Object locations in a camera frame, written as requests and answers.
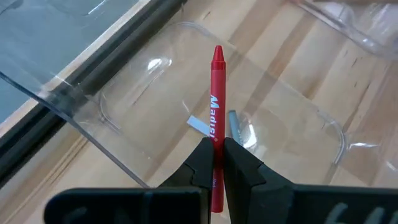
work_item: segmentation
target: wooden surface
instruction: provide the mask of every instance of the wooden surface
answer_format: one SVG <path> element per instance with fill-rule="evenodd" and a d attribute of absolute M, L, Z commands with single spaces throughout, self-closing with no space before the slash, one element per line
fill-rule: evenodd
<path fill-rule="evenodd" d="M 173 22 L 181 20 L 195 21 L 219 39 L 232 44 L 240 53 L 228 56 L 229 62 L 236 65 L 229 68 L 228 96 L 232 99 L 243 98 L 229 101 L 234 108 L 249 113 L 255 122 L 272 120 L 273 126 L 283 127 L 278 119 L 269 119 L 275 118 L 270 111 L 278 111 L 278 116 L 283 115 L 281 122 L 291 124 L 273 129 L 277 134 L 264 138 L 272 140 L 290 136 L 294 131 L 303 132 L 300 136 L 304 137 L 287 138 L 283 145 L 278 145 L 279 140 L 272 143 L 270 149 L 281 150 L 265 149 L 267 156 L 259 157 L 267 165 L 296 182 L 324 184 L 327 181 L 333 185 L 398 187 L 395 150 L 395 139 L 398 139 L 398 65 L 368 54 L 322 21 L 287 2 L 190 0 L 183 11 L 173 18 Z M 248 62 L 242 60 L 241 55 L 257 66 L 247 72 L 253 75 L 247 76 L 242 72 Z M 192 79 L 184 79 L 190 86 L 179 83 L 182 86 L 180 90 L 174 90 L 178 82 L 163 80 L 164 86 L 173 89 L 173 96 L 177 98 L 186 89 L 194 91 L 196 86 L 205 86 L 192 76 Z M 181 82 L 179 74 L 175 74 L 174 78 Z M 319 128 L 316 119 L 301 122 L 300 117 L 307 113 L 308 105 L 303 102 L 307 101 L 293 94 L 284 95 L 286 92 L 278 87 L 281 82 L 290 85 L 334 118 L 347 133 L 349 143 L 359 143 L 348 143 L 349 151 L 339 166 L 331 164 L 338 137 L 330 128 Z M 205 120 L 208 114 L 206 89 L 198 87 L 197 90 L 198 93 L 188 94 L 187 97 L 194 102 L 193 114 Z M 236 92 L 242 91 L 243 96 L 236 96 Z M 148 100 L 165 97 L 156 93 L 149 89 L 142 97 Z M 289 106 L 280 99 L 291 99 L 298 107 Z M 161 125 L 159 122 L 151 124 L 144 132 L 157 131 L 157 126 L 170 127 L 170 123 L 177 121 L 171 117 L 174 110 L 154 104 L 156 101 L 149 102 L 148 105 L 139 103 L 137 114 L 144 116 L 148 113 L 147 107 L 158 106 L 158 110 L 164 111 L 164 116 L 170 117 L 170 120 L 160 119 Z M 140 124 L 138 118 L 127 120 Z M 135 125 L 126 124 L 122 127 L 125 133 L 130 133 L 129 136 L 137 133 Z M 318 127 L 315 131 L 324 135 L 310 141 L 305 139 L 305 136 L 314 137 L 311 129 L 304 129 L 309 125 Z M 4 203 L 0 204 L 1 223 L 40 223 L 46 201 L 63 189 L 82 186 L 138 187 L 94 145 L 70 127 L 64 129 L 69 134 L 62 137 L 64 141 L 53 146 L 54 151 L 47 155 L 48 164 L 31 168 L 35 175 L 26 177 L 24 184 L 13 186 L 14 190 L 7 192 L 2 201 Z M 156 186 L 185 160 L 202 137 L 183 123 L 173 126 L 170 133 L 165 136 L 158 134 L 162 141 L 167 142 L 161 151 L 148 152 L 152 156 L 150 159 L 157 161 L 154 166 L 146 167 L 146 157 L 139 155 L 138 151 L 132 150 L 127 155 L 114 152 L 120 158 L 133 157 L 134 162 L 130 161 L 130 165 L 143 167 L 139 171 L 141 177 L 149 185 Z M 154 147 L 159 146 L 144 135 L 136 136 L 134 140 L 137 139 Z M 0 198 L 2 194 L 5 194 L 4 189 L 0 191 Z M 228 211 L 214 215 L 212 219 L 214 223 L 228 223 Z"/>

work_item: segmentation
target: wooden table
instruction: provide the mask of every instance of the wooden table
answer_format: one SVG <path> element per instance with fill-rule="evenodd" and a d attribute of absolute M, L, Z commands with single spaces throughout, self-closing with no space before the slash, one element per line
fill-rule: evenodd
<path fill-rule="evenodd" d="M 181 20 L 202 25 L 234 45 L 258 67 L 286 82 L 330 114 L 348 133 L 349 141 L 378 145 L 351 145 L 340 165 L 334 168 L 330 184 L 398 186 L 396 63 L 368 54 L 316 17 L 287 2 L 189 0 L 170 22 Z M 264 100 L 268 93 L 256 87 L 266 83 L 257 78 L 251 82 L 251 97 Z M 162 163 L 146 177 L 150 185 L 167 178 L 162 168 L 183 161 L 189 155 L 183 149 L 195 146 L 201 138 L 192 129 L 184 129 L 182 136 L 173 150 L 160 155 Z M 317 154 L 312 159 L 321 161 L 321 156 Z M 17 175 L 1 190 L 1 223 L 42 222 L 45 203 L 64 189 L 138 187 L 69 125 L 35 159 L 38 162 L 29 162 L 25 174 Z M 317 169 L 328 171 L 330 165 L 321 163 L 313 168 L 314 174 Z M 214 223 L 227 223 L 227 211 L 212 219 Z"/>

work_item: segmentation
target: wood grain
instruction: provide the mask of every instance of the wood grain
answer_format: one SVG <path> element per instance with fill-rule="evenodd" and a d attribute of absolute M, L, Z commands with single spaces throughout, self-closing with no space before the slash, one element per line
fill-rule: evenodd
<path fill-rule="evenodd" d="M 31 212 L 42 203 L 42 197 L 63 176 L 85 144 L 80 133 L 71 126 L 62 128 L 1 190 L 6 198 L 0 209 L 0 222 L 23 223 L 26 211 Z"/>
<path fill-rule="evenodd" d="M 227 104 L 241 113 L 241 119 L 249 116 L 253 124 L 262 124 L 271 130 L 268 133 L 259 130 L 258 147 L 253 150 L 267 165 L 300 183 L 397 186 L 395 89 L 398 66 L 395 62 L 367 53 L 316 17 L 286 1 L 190 0 L 172 22 L 181 20 L 195 21 L 233 45 L 235 51 L 226 53 L 229 64 Z M 196 40 L 185 38 L 181 41 Z M 194 53 L 180 56 L 211 53 L 209 48 L 193 46 L 193 49 Z M 166 46 L 162 50 L 170 52 L 171 49 Z M 115 96 L 137 82 L 134 75 L 129 75 L 133 74 L 128 69 L 131 63 L 120 71 L 120 75 L 127 78 L 114 89 Z M 201 69 L 195 66 L 198 65 L 190 64 L 187 68 Z M 140 95 L 139 106 L 135 105 L 134 109 L 126 106 L 126 102 L 132 101 L 128 97 L 112 107 L 116 119 L 121 121 L 123 133 L 129 136 L 127 139 L 145 142 L 150 147 L 142 154 L 141 149 L 130 147 L 126 152 L 124 143 L 114 143 L 119 147 L 111 151 L 142 174 L 150 186 L 165 180 L 203 137 L 189 128 L 184 118 L 194 114 L 204 121 L 208 119 L 208 83 L 197 78 L 198 73 L 186 77 L 189 70 L 176 72 L 179 69 L 171 68 L 172 72 L 159 77 Z M 180 102 L 184 99 L 188 99 L 185 106 L 189 113 L 182 112 L 185 109 Z M 332 163 L 339 147 L 339 136 L 333 125 L 320 122 L 319 114 L 308 116 L 314 105 L 330 114 L 347 133 L 349 150 L 338 166 Z M 144 123 L 145 116 L 150 114 L 164 117 Z M 147 126 L 138 130 L 142 124 Z M 148 138 L 149 133 L 158 141 L 154 141 L 153 136 Z M 97 134 L 106 141 L 109 133 Z M 355 143 L 367 143 L 368 147 Z M 53 183 L 37 187 L 43 189 L 42 195 L 25 193 L 25 201 L 9 200 L 13 207 L 1 207 L 0 217 L 7 217 L 6 223 L 38 223 L 44 203 L 65 188 L 103 187 L 109 182 L 112 186 L 137 186 L 86 139 L 80 144 L 83 149 L 71 147 L 77 153 L 70 163 L 60 159 L 65 169 L 58 171 L 56 181 L 52 182 L 53 176 L 37 177 L 43 178 L 44 183 Z M 153 164 L 148 163 L 146 155 L 150 155 Z M 44 170 L 52 174 L 52 170 L 59 169 L 46 167 Z M 21 186 L 20 190 L 27 192 L 27 186 Z M 13 213 L 11 210 L 16 208 L 17 212 Z M 216 223 L 228 223 L 228 210 L 212 219 Z"/>

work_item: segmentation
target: clear plastic tray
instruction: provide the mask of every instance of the clear plastic tray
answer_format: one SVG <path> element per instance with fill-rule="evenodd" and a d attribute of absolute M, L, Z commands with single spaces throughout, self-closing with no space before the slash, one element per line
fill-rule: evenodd
<path fill-rule="evenodd" d="M 244 145 L 295 182 L 328 182 L 328 170 L 344 148 L 338 125 L 232 46 L 192 23 L 166 28 L 103 88 L 99 105 L 105 124 L 122 135 L 136 152 L 144 152 L 148 161 L 160 165 L 178 151 L 188 156 L 203 137 L 187 124 L 189 117 L 193 115 L 205 123 L 209 120 L 209 64 L 218 44 L 223 46 L 228 63 L 227 110 L 238 112 L 241 131 L 251 135 L 247 138 L 251 142 Z M 259 80 L 266 85 L 256 90 L 253 82 Z M 256 91 L 268 94 L 265 99 L 257 99 Z M 162 166 L 164 176 L 170 175 L 186 156 Z M 131 168 L 139 164 L 119 159 Z M 139 174 L 150 175 L 145 169 Z"/>
<path fill-rule="evenodd" d="M 65 80 L 59 91 L 54 79 L 40 79 L 45 72 L 37 67 L 30 67 L 34 73 L 3 78 L 69 121 L 142 186 L 156 186 L 204 137 L 187 121 L 191 115 L 209 120 L 216 45 L 223 46 L 228 64 L 227 110 L 238 112 L 248 150 L 294 182 L 329 183 L 329 170 L 345 148 L 334 120 L 233 46 L 189 22 L 158 33 L 95 96 Z M 13 58 L 3 60 L 17 68 Z M 259 91 L 265 98 L 257 97 Z M 76 108 L 80 98 L 88 102 Z M 172 161 L 165 162 L 170 155 Z"/>
<path fill-rule="evenodd" d="M 362 48 L 389 59 L 398 59 L 398 6 L 295 0 L 338 29 Z"/>

